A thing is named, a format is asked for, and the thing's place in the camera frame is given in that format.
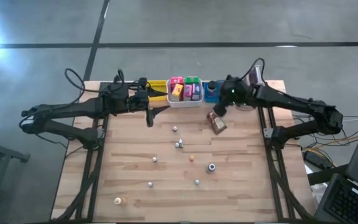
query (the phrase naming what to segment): wooden table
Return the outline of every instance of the wooden table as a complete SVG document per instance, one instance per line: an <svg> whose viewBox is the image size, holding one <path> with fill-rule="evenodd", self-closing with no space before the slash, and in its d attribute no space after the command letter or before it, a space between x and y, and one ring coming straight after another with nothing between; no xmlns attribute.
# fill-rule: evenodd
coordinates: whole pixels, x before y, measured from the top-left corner
<svg viewBox="0 0 358 224"><path fill-rule="evenodd" d="M285 91L282 80L268 83ZM86 88L98 90L99 84L86 82ZM95 96L86 92L81 101ZM257 110L228 108L224 117L228 128L216 136L206 120L212 107L204 103L199 108L169 108L157 115L152 128L146 126L144 113L110 117L93 221L277 220ZM291 111L274 108L274 113L277 125L293 125ZM76 118L74 126L91 127L92 120ZM183 149L175 148L180 138ZM71 142L67 153L78 146L78 141ZM195 156L194 162L189 161L191 155ZM153 163L155 156L158 162ZM313 214L315 207L299 147L287 146L283 156L292 192ZM85 157L86 151L80 150L66 159L52 218L62 214L78 193ZM210 162L216 164L216 171L207 174ZM200 180L199 185L195 185L195 179ZM126 198L127 205L115 205L116 197ZM282 192L280 197L286 214ZM84 216L88 202L89 196L85 198Z"/></svg>

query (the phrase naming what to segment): laptop keyboard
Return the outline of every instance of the laptop keyboard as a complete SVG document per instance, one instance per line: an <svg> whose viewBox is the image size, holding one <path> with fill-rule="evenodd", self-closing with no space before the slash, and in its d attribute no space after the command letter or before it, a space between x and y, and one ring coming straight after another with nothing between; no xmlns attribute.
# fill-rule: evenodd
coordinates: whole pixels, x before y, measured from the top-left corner
<svg viewBox="0 0 358 224"><path fill-rule="evenodd" d="M338 185L337 190L324 209L343 223L358 223L358 194L349 187L351 183L348 181L335 184Z"/></svg>

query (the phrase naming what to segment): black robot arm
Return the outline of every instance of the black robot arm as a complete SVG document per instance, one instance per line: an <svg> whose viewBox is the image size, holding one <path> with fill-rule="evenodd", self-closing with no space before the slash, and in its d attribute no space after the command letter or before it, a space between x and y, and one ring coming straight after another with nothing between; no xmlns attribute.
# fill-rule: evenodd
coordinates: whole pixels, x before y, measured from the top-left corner
<svg viewBox="0 0 358 224"><path fill-rule="evenodd" d="M152 127L155 115L168 107L150 110L149 97L163 96L166 93L155 91L150 86L146 86L146 78L140 78L130 84L115 81L110 83L105 90L97 91L100 93L98 97L88 99L83 103L38 105L22 112L24 119L19 126L23 132L28 134L53 133L69 140L78 139L85 149L96 149L99 147L99 138L101 137L97 129L80 129L52 121L52 119L77 116L101 119L109 116L109 114L117 116L117 114L145 111L147 126ZM135 91L135 93L129 96L129 90Z"/></svg>
<svg viewBox="0 0 358 224"><path fill-rule="evenodd" d="M313 133L337 134L342 129L342 114L335 106L311 98L290 96L267 84L247 86L242 79L228 76L222 84L219 103L214 107L214 111L219 116L223 116L226 113L226 107L234 104L264 108L277 106L312 115L314 120L309 122L287 128L277 126L271 130L264 130L265 136L270 138L270 143L275 149L283 149L285 143L291 138Z"/></svg>

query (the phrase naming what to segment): gray floor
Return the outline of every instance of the gray floor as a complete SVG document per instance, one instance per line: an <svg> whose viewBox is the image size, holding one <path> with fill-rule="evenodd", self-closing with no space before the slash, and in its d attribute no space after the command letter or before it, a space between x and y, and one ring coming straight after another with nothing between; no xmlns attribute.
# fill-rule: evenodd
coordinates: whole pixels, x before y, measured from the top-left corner
<svg viewBox="0 0 358 224"><path fill-rule="evenodd" d="M0 44L92 43L102 4L0 0ZM358 41L358 0L115 0L101 37L102 43L238 41ZM63 71L70 67L83 74L89 55L90 49L0 49L0 145L31 153L28 164L9 166L0 223L49 218L65 150L24 134L17 124L20 112L31 106L74 99L78 91ZM284 80L288 93L358 115L358 47L99 49L91 80L112 80L117 68L127 80L217 79L242 75L257 57L267 61L265 78ZM346 122L345 130L357 131L358 121ZM336 164L345 164L354 146L326 150Z"/></svg>

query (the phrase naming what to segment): white container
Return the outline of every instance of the white container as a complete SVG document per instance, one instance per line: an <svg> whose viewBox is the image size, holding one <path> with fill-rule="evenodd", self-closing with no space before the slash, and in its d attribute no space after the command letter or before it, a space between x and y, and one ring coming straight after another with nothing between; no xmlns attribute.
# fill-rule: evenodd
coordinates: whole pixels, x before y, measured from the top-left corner
<svg viewBox="0 0 358 224"><path fill-rule="evenodd" d="M170 101L171 95L171 79L167 80L167 101L172 108L189 108L189 107L197 107L201 106L201 103L204 100L204 88L203 82L200 79L200 87L201 87L201 99L195 101Z"/></svg>

